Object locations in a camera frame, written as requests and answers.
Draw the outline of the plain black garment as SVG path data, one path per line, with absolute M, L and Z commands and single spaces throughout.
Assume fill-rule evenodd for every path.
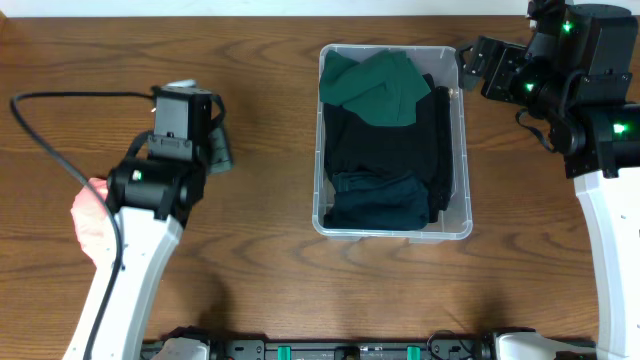
M 407 172 L 429 187 L 436 172 L 434 91 L 416 106 L 417 121 L 405 127 L 377 127 L 341 107 L 323 106 L 324 169 L 336 173 L 367 171 L 391 178 Z

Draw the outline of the black glittery garment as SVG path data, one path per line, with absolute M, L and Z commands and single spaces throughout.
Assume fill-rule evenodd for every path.
M 434 91 L 434 122 L 437 143 L 436 172 L 429 185 L 429 222 L 436 223 L 439 213 L 446 211 L 452 196 L 453 150 L 449 89 L 438 86 Z

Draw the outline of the pink garment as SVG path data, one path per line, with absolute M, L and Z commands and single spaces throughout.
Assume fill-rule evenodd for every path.
M 82 251 L 96 266 L 112 260 L 113 227 L 106 210 L 88 187 L 75 196 L 70 213 Z

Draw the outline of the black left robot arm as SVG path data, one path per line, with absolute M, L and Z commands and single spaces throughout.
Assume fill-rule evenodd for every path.
M 115 245 L 97 247 L 97 269 L 67 359 L 136 359 L 164 269 L 209 175 L 220 170 L 214 136 L 226 110 L 192 80 L 153 90 L 155 125 L 139 134 L 107 178 Z

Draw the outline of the dark green garment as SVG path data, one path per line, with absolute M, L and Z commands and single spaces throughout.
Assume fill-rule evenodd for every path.
M 331 50 L 319 81 L 323 103 L 377 127 L 415 124 L 417 103 L 430 93 L 431 86 L 403 51 L 383 50 L 358 62 Z

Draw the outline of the dark navy garment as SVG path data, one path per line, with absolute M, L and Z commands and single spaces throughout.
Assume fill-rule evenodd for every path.
M 332 178 L 334 205 L 324 215 L 331 229 L 411 231 L 430 220 L 429 192 L 412 172 L 385 178 L 342 172 Z

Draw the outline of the clear plastic storage bin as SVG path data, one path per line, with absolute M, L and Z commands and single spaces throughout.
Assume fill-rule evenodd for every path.
M 467 238 L 473 229 L 473 215 L 467 160 L 464 95 L 458 86 L 458 66 L 455 49 L 449 46 L 401 46 L 365 44 L 328 44 L 319 53 L 319 70 L 324 70 L 326 55 L 334 51 L 344 57 L 361 62 L 381 51 L 404 52 L 421 73 L 433 77 L 437 86 L 449 89 L 451 148 L 452 148 L 452 194 L 449 206 L 441 211 L 438 221 L 421 230 L 365 230 L 330 229 L 324 226 L 324 215 L 334 205 L 334 188 L 324 170 L 325 125 L 323 104 L 317 104 L 316 144 L 314 165 L 314 192 L 312 224 L 315 230 L 331 239 L 357 242 L 364 238 L 404 238 L 411 243 L 437 244 L 443 241 L 458 241 Z

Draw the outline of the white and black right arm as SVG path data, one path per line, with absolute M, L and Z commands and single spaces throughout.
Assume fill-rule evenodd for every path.
M 459 84 L 520 106 L 550 125 L 532 132 L 563 156 L 584 214 L 595 272 L 593 347 L 530 329 L 487 336 L 482 359 L 636 359 L 639 356 L 639 107 L 626 100 L 630 35 L 535 35 L 529 46 L 480 36 L 457 49 Z

